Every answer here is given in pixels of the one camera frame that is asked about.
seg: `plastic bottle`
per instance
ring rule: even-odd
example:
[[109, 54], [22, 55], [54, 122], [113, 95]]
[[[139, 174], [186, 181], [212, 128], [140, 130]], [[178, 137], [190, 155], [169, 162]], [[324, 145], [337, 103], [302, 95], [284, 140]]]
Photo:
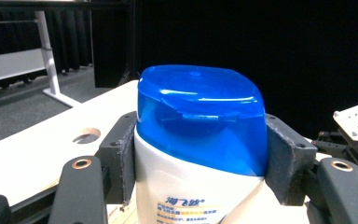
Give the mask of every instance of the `plastic bottle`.
[[217, 223], [263, 181], [262, 96], [228, 69], [161, 65], [138, 84], [138, 222]]

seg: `table surface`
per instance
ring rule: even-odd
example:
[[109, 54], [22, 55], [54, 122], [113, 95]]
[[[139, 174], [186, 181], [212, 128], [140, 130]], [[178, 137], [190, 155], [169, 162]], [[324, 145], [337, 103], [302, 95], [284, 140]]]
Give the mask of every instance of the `table surface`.
[[[0, 194], [10, 205], [57, 183], [72, 158], [94, 155], [117, 120], [136, 110], [137, 81], [77, 105], [61, 114], [0, 141]], [[89, 144], [73, 140], [83, 133], [101, 136]], [[136, 223], [135, 197], [126, 211], [108, 205], [109, 223]], [[306, 207], [281, 206], [264, 183], [244, 200], [224, 223], [309, 223]]]

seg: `blue lid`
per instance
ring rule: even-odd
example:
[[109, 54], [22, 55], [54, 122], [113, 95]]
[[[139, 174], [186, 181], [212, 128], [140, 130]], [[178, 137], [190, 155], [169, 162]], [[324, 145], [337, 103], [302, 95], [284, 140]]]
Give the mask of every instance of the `blue lid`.
[[180, 160], [239, 175], [266, 172], [262, 96], [248, 78], [229, 69], [145, 69], [138, 83], [137, 132]]

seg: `white metal leg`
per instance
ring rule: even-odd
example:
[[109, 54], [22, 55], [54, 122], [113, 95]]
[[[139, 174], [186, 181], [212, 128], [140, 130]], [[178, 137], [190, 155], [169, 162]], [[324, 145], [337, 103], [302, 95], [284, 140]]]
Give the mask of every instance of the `white metal leg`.
[[79, 105], [80, 103], [78, 101], [60, 93], [53, 50], [48, 38], [48, 25], [46, 23], [45, 12], [36, 11], [35, 15], [37, 18], [37, 28], [39, 30], [40, 40], [42, 42], [43, 61], [45, 62], [45, 67], [48, 72], [48, 82], [50, 85], [50, 88], [43, 90], [43, 93], [71, 107]]

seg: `white bottle body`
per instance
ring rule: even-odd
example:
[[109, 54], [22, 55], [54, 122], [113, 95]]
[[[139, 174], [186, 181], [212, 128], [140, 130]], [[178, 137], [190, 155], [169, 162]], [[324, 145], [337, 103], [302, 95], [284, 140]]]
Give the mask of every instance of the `white bottle body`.
[[263, 181], [182, 161], [149, 145], [135, 128], [138, 223], [220, 221]]

